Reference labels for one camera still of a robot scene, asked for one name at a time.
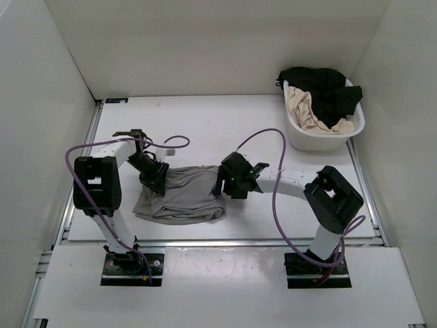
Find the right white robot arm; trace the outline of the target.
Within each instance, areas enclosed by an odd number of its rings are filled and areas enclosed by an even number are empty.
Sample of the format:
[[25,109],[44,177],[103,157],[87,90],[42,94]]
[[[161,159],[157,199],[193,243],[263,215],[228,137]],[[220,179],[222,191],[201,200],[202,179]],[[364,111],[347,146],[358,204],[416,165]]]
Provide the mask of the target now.
[[[221,163],[218,167],[214,195],[222,193],[233,199],[245,200],[248,193],[270,193],[272,214],[277,229],[286,243],[298,256],[307,261],[314,273],[333,268],[342,258],[332,262],[337,246],[344,243],[348,226],[364,204],[359,192],[332,166],[325,166],[306,183],[306,172],[271,167],[267,163],[234,165]],[[278,194],[307,201],[319,227],[305,253],[299,251],[283,231],[277,215]]]

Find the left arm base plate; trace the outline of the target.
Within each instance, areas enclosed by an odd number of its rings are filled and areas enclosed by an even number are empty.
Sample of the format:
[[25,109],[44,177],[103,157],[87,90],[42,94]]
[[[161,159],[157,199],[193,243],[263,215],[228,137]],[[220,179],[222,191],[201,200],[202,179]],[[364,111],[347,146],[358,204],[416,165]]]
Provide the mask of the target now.
[[164,253],[144,253],[150,265],[136,253],[107,253],[100,279],[101,286],[161,287],[165,263]]

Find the grey trousers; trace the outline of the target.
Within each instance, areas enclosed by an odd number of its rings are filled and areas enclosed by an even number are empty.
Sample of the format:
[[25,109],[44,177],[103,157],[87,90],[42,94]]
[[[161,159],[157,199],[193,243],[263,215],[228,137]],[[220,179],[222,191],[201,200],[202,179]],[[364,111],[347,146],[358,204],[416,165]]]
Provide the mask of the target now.
[[226,213],[225,199],[213,194],[218,171],[215,165],[170,168],[165,194],[144,187],[132,212],[140,219],[171,226],[218,219]]

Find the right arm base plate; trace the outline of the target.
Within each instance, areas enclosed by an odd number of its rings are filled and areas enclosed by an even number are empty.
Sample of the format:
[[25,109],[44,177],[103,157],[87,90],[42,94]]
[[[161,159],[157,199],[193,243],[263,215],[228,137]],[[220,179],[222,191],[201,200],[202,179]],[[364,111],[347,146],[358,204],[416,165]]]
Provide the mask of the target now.
[[315,266],[298,254],[285,253],[284,266],[288,289],[351,288],[347,262],[343,260],[335,268]]

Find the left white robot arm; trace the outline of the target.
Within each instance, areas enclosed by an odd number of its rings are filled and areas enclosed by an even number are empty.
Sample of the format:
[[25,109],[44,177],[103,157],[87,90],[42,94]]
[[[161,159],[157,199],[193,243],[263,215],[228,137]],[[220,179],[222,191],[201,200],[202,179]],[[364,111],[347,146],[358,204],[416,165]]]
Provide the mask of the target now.
[[114,256],[114,264],[129,274],[150,275],[149,260],[139,251],[137,238],[127,228],[120,206],[122,188],[119,167],[130,164],[139,172],[140,183],[158,195],[165,194],[169,165],[162,157],[149,156],[145,149],[152,140],[141,129],[119,131],[102,149],[91,156],[79,156],[66,163],[74,178],[74,206],[98,225],[107,240],[105,250]]

